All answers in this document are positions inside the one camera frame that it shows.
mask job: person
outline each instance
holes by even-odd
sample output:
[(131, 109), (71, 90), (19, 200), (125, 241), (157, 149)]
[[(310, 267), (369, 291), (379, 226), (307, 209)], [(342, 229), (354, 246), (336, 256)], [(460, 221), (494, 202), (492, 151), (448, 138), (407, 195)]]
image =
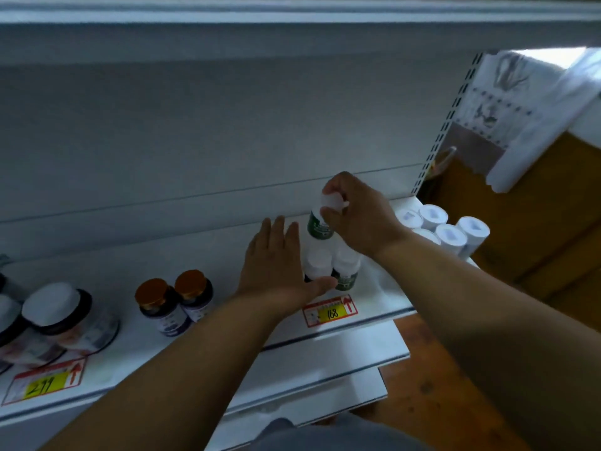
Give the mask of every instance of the person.
[[(323, 191), (349, 202), (342, 214), (322, 208), (327, 224), (392, 275), (533, 448), (601, 449), (601, 335), (405, 229), (384, 196), (352, 174), (336, 175)], [(203, 449), (275, 326), (335, 285), (332, 277), (304, 283), (298, 225), (284, 232), (283, 217), (273, 225), (265, 219), (246, 250), (237, 292), (43, 451), (75, 451), (83, 443), (86, 451)], [(251, 447), (386, 451), (425, 445), (346, 415), (334, 426), (294, 428), (281, 420)]]

